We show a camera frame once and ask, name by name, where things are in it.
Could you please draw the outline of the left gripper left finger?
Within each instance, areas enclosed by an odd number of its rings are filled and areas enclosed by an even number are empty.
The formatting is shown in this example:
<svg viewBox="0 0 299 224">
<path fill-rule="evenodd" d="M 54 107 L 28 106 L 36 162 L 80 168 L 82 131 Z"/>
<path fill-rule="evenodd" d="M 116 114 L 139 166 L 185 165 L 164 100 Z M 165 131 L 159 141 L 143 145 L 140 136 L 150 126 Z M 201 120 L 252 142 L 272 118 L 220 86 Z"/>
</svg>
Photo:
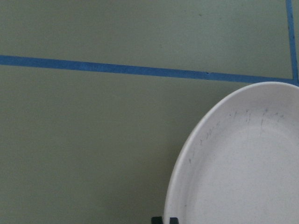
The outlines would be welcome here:
<svg viewBox="0 0 299 224">
<path fill-rule="evenodd" d="M 151 224 L 164 224 L 162 217 L 152 217 Z"/>
</svg>

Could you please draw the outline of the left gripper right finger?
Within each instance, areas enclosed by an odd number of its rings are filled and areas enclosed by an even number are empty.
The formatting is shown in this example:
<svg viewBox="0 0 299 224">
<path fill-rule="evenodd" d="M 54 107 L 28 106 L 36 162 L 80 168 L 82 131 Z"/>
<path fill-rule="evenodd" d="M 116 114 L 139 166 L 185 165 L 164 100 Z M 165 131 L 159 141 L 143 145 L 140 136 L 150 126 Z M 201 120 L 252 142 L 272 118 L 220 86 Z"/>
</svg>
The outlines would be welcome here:
<svg viewBox="0 0 299 224">
<path fill-rule="evenodd" d="M 179 224 L 177 217 L 170 217 L 169 224 Z"/>
</svg>

